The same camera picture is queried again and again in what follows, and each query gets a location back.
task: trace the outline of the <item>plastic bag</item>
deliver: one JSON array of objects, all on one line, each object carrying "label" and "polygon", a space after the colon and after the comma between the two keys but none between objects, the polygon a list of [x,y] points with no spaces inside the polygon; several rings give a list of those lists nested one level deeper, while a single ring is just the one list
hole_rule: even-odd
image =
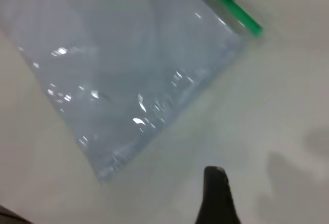
[{"label": "plastic bag", "polygon": [[202,0],[1,0],[0,19],[100,179],[245,41]]}]

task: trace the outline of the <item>white surface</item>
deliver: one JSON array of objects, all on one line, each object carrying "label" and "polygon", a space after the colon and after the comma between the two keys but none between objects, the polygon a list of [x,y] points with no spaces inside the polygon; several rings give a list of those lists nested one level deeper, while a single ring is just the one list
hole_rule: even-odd
[{"label": "white surface", "polygon": [[0,204],[39,223],[194,223],[203,169],[226,169],[243,223],[328,223],[329,5],[243,0],[264,41],[100,185],[0,37]]}]

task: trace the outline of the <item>green zipper seal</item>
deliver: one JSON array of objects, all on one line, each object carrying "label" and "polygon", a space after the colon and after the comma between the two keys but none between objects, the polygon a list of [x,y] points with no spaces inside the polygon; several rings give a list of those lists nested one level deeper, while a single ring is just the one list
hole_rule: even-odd
[{"label": "green zipper seal", "polygon": [[252,34],[259,35],[263,31],[260,26],[248,13],[246,13],[234,0],[218,0],[245,26]]}]

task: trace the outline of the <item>ziplock bag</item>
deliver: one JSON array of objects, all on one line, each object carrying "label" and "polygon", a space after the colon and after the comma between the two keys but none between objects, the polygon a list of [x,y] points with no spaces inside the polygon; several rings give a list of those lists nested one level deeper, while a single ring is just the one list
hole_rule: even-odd
[{"label": "ziplock bag", "polygon": [[100,179],[261,31],[233,0],[0,0],[0,19]]}]

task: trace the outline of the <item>black object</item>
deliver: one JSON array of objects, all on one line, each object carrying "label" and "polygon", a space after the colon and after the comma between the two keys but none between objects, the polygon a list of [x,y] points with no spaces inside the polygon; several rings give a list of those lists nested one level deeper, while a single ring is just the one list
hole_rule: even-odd
[{"label": "black object", "polygon": [[0,223],[21,223],[21,224],[32,224],[26,219],[16,215],[14,212],[7,210],[0,205]]},{"label": "black object", "polygon": [[204,195],[196,224],[241,224],[227,175],[221,167],[205,168]]}]

